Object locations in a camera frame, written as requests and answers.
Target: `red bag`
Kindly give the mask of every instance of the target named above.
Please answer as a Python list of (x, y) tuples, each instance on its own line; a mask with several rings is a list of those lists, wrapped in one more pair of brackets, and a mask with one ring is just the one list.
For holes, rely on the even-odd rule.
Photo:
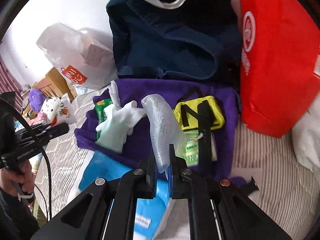
[(242, 119), (281, 137), (320, 90), (320, 31), (297, 0), (241, 0)]

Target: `metal screw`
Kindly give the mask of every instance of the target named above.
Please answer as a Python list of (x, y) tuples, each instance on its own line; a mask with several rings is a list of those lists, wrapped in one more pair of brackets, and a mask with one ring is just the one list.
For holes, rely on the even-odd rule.
[(192, 170), (191, 170), (191, 169), (183, 169), (183, 170), (182, 170), (182, 173), (183, 173), (184, 175), (190, 175), (190, 174), (192, 173)]
[(98, 178), (98, 179), (96, 179), (96, 185), (97, 186), (101, 186), (101, 185), (103, 185), (106, 181), (105, 181), (105, 179), (103, 179), (103, 178)]
[(228, 179), (222, 179), (220, 180), (220, 184), (224, 187), (229, 187), (230, 186), (230, 180)]
[(134, 173), (135, 175), (141, 175), (141, 174), (143, 173), (143, 169), (135, 169), (135, 170), (133, 171), (133, 173)]

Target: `black cable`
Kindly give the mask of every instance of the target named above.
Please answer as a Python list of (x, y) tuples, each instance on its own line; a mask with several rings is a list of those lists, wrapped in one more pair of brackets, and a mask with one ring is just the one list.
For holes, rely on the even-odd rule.
[(43, 197), (44, 204), (45, 204), (45, 210), (46, 210), (46, 212), (47, 212), (47, 216), (46, 216), (46, 218), (47, 218), (47, 222), (48, 222), (48, 208), (47, 208), (47, 202), (45, 201), (45, 197), (44, 197), (44, 195), (42, 194), (41, 190), (38, 188), (38, 186), (37, 186), (36, 184), (35, 184), (35, 186), (36, 186), (36, 188), (39, 190), (40, 194), (41, 194), (41, 195), (42, 195), (42, 197)]
[(30, 134), (32, 139), (35, 141), (37, 148), (40, 149), (43, 154), (43, 157), (45, 159), (45, 162), (47, 164), (47, 169), (48, 169), (49, 216), (50, 216), (50, 220), (51, 220), (52, 219), (52, 207), (51, 207), (51, 204), (52, 204), (52, 196), (51, 196), (52, 181), (51, 181), (51, 167), (50, 167), (50, 163), (49, 163), (49, 158), (48, 158), (47, 154), (45, 153), (45, 150), (43, 149), (42, 145), (40, 144), (39, 139), (37, 138), (37, 136), (33, 132), (32, 128), (27, 123), (27, 121), (19, 114), (19, 112), (3, 98), (0, 98), (0, 106), (2, 106), (9, 114), (11, 114), (14, 118), (16, 118), (23, 125), (23, 127), (26, 129), (26, 131)]

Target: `blue package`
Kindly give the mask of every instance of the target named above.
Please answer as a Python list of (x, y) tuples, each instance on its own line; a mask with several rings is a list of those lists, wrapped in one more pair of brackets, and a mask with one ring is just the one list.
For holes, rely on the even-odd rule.
[[(122, 177), (131, 168), (120, 164), (102, 152), (95, 151), (84, 171), (79, 189), (83, 191), (97, 178), (113, 180)], [(134, 231), (152, 239), (169, 204), (168, 182), (157, 181), (154, 199), (138, 199)]]

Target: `barcode label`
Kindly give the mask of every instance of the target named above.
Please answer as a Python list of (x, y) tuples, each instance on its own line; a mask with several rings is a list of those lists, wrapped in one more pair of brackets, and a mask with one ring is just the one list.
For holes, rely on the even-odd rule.
[(148, 229), (151, 224), (151, 219), (146, 218), (142, 215), (136, 214), (135, 224), (138, 224), (139, 226)]
[(317, 57), (315, 68), (313, 69), (313, 72), (315, 74), (317, 74), (318, 76), (320, 76), (320, 55), (318, 55), (318, 57)]

